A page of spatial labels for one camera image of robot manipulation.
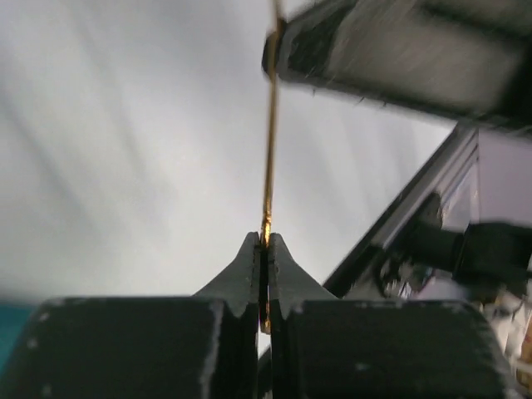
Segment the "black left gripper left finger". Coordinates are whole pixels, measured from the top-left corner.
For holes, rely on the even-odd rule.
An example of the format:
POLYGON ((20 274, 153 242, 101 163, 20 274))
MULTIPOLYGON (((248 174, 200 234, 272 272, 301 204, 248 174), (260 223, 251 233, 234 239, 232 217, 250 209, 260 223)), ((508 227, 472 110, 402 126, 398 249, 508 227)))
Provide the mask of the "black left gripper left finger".
POLYGON ((254 398, 259 237, 189 296, 54 298, 26 323, 4 398, 254 398))

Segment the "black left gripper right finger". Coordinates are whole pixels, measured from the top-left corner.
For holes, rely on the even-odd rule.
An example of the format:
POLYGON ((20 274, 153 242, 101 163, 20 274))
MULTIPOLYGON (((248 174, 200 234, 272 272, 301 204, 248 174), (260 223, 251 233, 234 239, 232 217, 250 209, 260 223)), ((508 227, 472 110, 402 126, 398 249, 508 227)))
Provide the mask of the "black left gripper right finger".
POLYGON ((275 398, 516 398, 486 319, 456 300, 338 299, 269 239, 275 398))

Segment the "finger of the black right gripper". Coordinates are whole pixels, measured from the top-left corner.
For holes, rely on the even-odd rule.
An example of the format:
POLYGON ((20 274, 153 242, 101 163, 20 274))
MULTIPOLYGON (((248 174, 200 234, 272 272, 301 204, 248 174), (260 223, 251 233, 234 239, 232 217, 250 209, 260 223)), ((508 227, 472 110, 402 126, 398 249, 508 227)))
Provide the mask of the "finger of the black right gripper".
POLYGON ((450 119, 528 125, 531 4, 321 1, 282 21, 262 67, 450 119))

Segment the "gold metal spoon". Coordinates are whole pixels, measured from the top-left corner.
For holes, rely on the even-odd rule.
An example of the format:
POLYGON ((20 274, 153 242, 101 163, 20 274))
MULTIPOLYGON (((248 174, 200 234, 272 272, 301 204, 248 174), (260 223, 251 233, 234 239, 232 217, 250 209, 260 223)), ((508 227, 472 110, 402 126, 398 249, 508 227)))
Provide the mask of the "gold metal spoon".
POLYGON ((269 106, 268 106, 268 134, 265 156, 264 195, 263 210, 260 232, 261 260, 259 279, 259 321, 262 333, 271 333, 271 321, 269 316, 268 299, 268 246, 271 235, 273 219, 273 178, 274 157, 277 134, 278 116, 278 82, 276 62, 278 53, 278 41, 283 34, 286 20, 283 16, 282 2, 272 1, 273 31, 268 35, 264 44, 262 67, 269 78, 269 106))

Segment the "teal satin napkin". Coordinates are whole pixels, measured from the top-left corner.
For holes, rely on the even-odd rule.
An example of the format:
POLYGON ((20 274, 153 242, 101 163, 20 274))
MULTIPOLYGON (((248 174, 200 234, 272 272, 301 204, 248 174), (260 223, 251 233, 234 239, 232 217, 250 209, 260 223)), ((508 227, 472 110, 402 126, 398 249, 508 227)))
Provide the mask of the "teal satin napkin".
POLYGON ((0 311, 0 365, 4 366, 34 307, 2 304, 0 311))

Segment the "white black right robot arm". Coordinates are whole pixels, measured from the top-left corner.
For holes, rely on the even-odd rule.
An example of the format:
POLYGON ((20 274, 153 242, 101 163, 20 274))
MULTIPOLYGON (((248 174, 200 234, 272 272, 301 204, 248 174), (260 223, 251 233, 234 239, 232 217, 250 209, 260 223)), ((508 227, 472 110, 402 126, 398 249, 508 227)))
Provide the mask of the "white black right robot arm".
POLYGON ((264 45, 272 81, 337 91, 455 126, 325 280, 338 298, 396 297, 426 266, 493 297, 531 274, 531 4, 321 1, 264 45))

